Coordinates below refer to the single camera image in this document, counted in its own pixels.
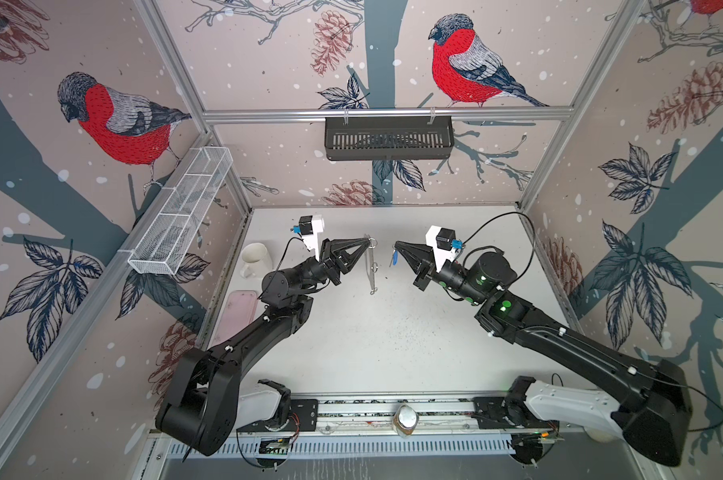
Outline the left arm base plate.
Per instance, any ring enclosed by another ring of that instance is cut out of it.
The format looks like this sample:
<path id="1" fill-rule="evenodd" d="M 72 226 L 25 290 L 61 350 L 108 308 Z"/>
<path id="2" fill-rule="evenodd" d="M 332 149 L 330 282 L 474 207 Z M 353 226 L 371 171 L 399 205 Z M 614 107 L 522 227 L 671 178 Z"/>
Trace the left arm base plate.
<path id="1" fill-rule="evenodd" d="M 286 422 L 277 426 L 275 420 L 262 420 L 238 427 L 239 433 L 304 433 L 317 430 L 319 401 L 317 399 L 293 399 L 285 417 Z"/>

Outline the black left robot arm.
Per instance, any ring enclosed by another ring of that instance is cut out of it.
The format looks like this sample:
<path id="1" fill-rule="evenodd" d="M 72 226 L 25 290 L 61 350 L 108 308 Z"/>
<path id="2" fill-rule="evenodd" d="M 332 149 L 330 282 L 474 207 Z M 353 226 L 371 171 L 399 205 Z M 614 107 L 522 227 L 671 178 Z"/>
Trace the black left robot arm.
<path id="1" fill-rule="evenodd" d="M 210 456 L 243 426 L 273 418 L 284 425 L 287 388 L 264 380 L 275 395 L 261 408 L 253 395 L 241 392 L 242 380 L 266 353 L 307 323 L 312 295 L 330 283 L 339 285 L 370 247 L 369 237 L 326 239 L 318 258 L 268 273 L 260 297 L 265 311 L 254 322 L 208 350 L 194 347 L 180 358 L 156 417 L 157 430 Z"/>

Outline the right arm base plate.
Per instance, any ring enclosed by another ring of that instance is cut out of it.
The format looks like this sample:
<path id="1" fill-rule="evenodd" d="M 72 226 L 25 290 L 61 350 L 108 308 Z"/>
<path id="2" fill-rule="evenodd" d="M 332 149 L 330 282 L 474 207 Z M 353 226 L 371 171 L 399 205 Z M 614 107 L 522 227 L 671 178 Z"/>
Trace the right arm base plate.
<path id="1" fill-rule="evenodd" d="M 505 397 L 474 397 L 473 419 L 481 429 L 535 429 L 558 430 L 557 421 L 543 421 L 521 401 L 507 401 Z"/>

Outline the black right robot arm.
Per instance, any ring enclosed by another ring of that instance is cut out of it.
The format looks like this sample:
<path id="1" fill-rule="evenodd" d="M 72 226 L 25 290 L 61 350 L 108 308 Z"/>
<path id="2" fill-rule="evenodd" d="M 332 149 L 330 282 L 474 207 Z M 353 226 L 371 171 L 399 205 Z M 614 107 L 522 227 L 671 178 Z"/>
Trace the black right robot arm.
<path id="1" fill-rule="evenodd" d="M 457 294 L 479 308 L 475 319 L 487 333 L 561 364 L 615 400 L 591 428 L 621 435 L 657 464 L 681 465 L 693 406 L 679 366 L 623 355 L 553 320 L 509 290 L 517 273 L 499 250 L 485 252 L 469 269 L 453 253 L 427 244 L 398 241 L 395 251 L 415 273 L 419 290 L 435 283 Z"/>

